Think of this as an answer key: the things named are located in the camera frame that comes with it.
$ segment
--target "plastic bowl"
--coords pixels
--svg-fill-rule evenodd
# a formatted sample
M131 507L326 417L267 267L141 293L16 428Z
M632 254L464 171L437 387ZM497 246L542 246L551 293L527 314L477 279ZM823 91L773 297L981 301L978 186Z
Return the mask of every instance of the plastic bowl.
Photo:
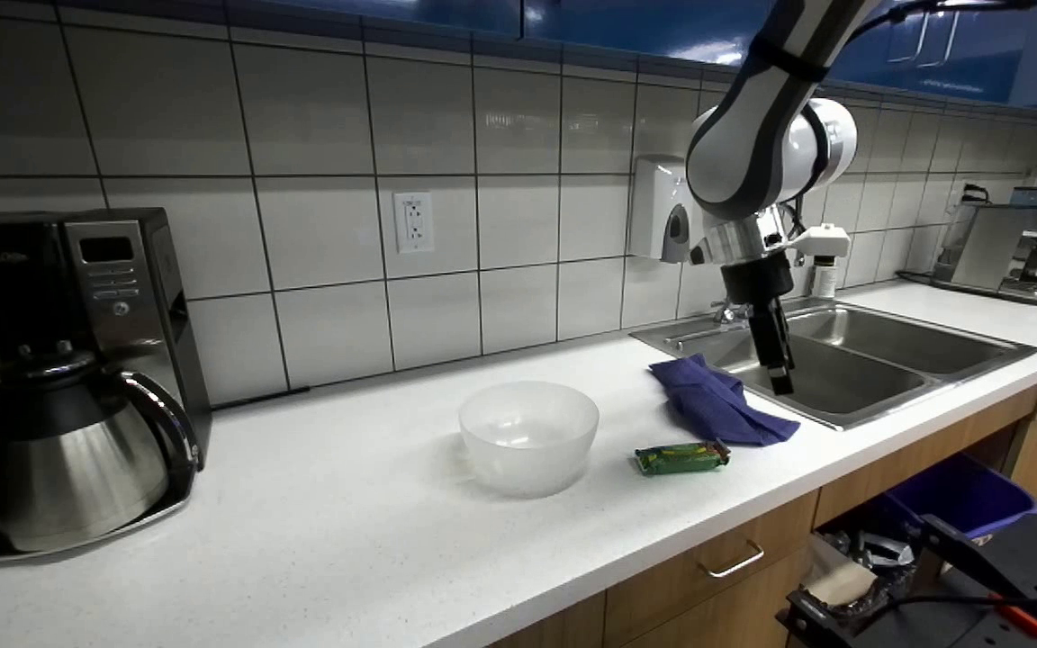
M477 477L509 498L549 498L586 471L598 405L577 387L515 381L457 409Z

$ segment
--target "carafe handle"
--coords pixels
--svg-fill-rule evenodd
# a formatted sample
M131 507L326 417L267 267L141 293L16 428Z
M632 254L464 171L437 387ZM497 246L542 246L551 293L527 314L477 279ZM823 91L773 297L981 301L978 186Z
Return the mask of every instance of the carafe handle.
M199 440L183 405L163 384L134 371L119 371L119 387L131 397L134 409L147 417L165 456L169 485L189 498L199 471Z

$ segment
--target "blue towel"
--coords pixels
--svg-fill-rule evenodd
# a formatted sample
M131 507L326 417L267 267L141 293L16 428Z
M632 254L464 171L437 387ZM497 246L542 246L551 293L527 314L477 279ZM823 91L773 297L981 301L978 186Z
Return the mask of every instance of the blue towel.
M800 421L753 409L741 397L741 381L705 368L704 356L680 356L652 362L656 381L669 401L669 409L704 440L727 447L772 447L787 444Z

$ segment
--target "white countertop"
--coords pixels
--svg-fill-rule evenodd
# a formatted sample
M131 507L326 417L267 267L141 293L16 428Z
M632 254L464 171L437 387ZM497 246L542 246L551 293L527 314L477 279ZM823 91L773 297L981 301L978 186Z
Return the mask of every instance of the white countertop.
M842 301L1037 347L1037 307L919 284ZM0 570L0 643L488 643L1037 381L1032 356L849 431L805 425L725 471L646 477L634 447L692 440L652 360L613 338L229 409L179 513ZM505 501L463 468L457 402L515 377L577 384L601 409L566 492Z

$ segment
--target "wall outlet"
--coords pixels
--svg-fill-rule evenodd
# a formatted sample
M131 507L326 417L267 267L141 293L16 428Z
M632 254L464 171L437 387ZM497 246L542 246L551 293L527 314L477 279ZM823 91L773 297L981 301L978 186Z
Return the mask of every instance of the wall outlet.
M399 254L437 251L437 207L428 195L398 195Z

